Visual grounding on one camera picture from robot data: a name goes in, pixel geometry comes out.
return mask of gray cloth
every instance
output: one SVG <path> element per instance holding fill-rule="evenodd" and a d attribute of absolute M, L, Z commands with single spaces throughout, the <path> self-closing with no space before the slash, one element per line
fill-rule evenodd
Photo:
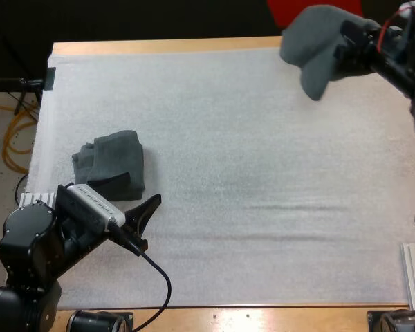
<path fill-rule="evenodd" d="M 280 50 L 282 59 L 302 69 L 301 85 L 313 100 L 319 100 L 327 84 L 350 75 L 364 75 L 366 70 L 341 67 L 333 56 L 337 45 L 345 45 L 340 34 L 344 20 L 364 27 L 379 26 L 343 9 L 318 5 L 304 9 L 294 22 L 283 31 Z"/>
<path fill-rule="evenodd" d="M 72 155 L 75 183 L 87 183 L 88 175 L 94 165 L 94 144 L 86 143 L 80 152 Z"/>
<path fill-rule="evenodd" d="M 75 183 L 88 183 L 110 201 L 141 199 L 145 189 L 143 149 L 135 131 L 96 138 L 72 159 Z"/>
<path fill-rule="evenodd" d="M 55 191 L 77 147 L 135 128 L 143 198 L 163 198 L 144 237 L 172 281 L 169 305 L 407 301 L 415 133 L 409 101 L 379 75 L 332 82 L 313 102 L 278 47 L 49 65 L 28 190 Z M 159 306 L 166 292 L 110 241 L 59 282 L 60 308 Z"/>

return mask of wooden table edge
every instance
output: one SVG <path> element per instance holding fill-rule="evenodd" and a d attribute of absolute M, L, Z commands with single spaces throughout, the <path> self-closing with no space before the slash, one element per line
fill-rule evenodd
<path fill-rule="evenodd" d="M 281 36 L 207 38 L 207 39 L 157 39 L 120 41 L 57 42 L 53 55 L 115 55 L 139 53 L 201 52 L 212 50 L 240 50 L 270 48 L 281 45 Z"/>

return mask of black cable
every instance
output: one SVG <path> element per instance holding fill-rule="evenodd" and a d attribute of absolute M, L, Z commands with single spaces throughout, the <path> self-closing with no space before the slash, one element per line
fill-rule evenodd
<path fill-rule="evenodd" d="M 111 232 L 111 234 L 113 235 L 114 239 L 117 241 L 117 243 L 119 245 L 121 245 L 123 248 L 129 250 L 130 252 L 136 254 L 136 255 L 141 255 L 149 264 L 151 264 L 151 266 L 153 268 L 155 268 L 162 276 L 163 278 L 165 278 L 166 280 L 166 284 L 167 284 L 167 295 L 166 295 L 166 300 L 165 303 L 161 306 L 161 308 L 158 309 L 158 311 L 153 314 L 146 322 L 144 322 L 143 324 L 141 324 L 139 327 L 135 328 L 133 330 L 133 332 L 137 332 L 141 329 L 143 329 L 144 327 L 146 327 L 147 325 L 149 325 L 151 322 L 153 322 L 166 308 L 167 305 L 169 304 L 169 300 L 171 299 L 171 293 L 172 293 L 172 286 L 171 286 L 171 280 L 169 279 L 169 277 L 167 276 L 166 272 L 162 270 L 162 268 L 160 266 L 158 266 L 152 259 L 149 258 L 148 255 L 146 255 L 139 247 L 137 247 L 133 242 L 131 242 L 130 240 L 128 240 L 128 238 L 126 238 L 124 232 L 122 231 L 121 228 L 119 228 L 117 226 L 116 223 L 114 222 L 110 222 L 108 224 L 108 230 L 109 232 Z"/>
<path fill-rule="evenodd" d="M 19 98 L 15 97 L 13 94 L 11 94 L 11 92 L 8 92 L 8 95 L 10 95 L 11 97 L 13 97 L 17 102 L 17 107 L 23 107 L 25 109 L 25 111 L 28 113 L 28 115 L 35 121 L 38 122 L 38 119 L 25 107 L 24 103 L 28 104 L 29 106 L 32 106 L 30 103 L 25 102 L 24 100 L 20 100 Z"/>
<path fill-rule="evenodd" d="M 19 180 L 19 182 L 17 183 L 17 186 L 15 187 L 15 192 L 14 192 L 14 196 L 15 196 L 15 203 L 17 204 L 17 206 L 19 206 L 19 200 L 17 199 L 17 192 L 19 191 L 19 187 L 21 185 L 21 182 L 23 182 L 23 180 L 27 177 L 28 175 L 25 174 L 21 177 L 21 179 Z"/>

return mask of red object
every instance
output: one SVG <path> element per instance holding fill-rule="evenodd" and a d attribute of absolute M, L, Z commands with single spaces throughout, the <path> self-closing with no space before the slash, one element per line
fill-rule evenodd
<path fill-rule="evenodd" d="M 361 0 L 268 0 L 275 23 L 285 28 L 306 7 L 312 5 L 332 5 L 362 16 Z"/>

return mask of white foam sheet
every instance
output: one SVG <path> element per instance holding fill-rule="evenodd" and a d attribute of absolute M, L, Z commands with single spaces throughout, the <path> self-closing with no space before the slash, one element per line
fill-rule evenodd
<path fill-rule="evenodd" d="M 144 236 L 171 305 L 407 301 L 415 133 L 409 101 L 376 74 L 333 82 L 314 102 L 276 48 L 49 64 L 29 190 L 73 181 L 84 143 L 136 130 L 143 197 L 163 195 Z M 62 308 L 159 306 L 166 293 L 111 242 L 60 283 Z"/>

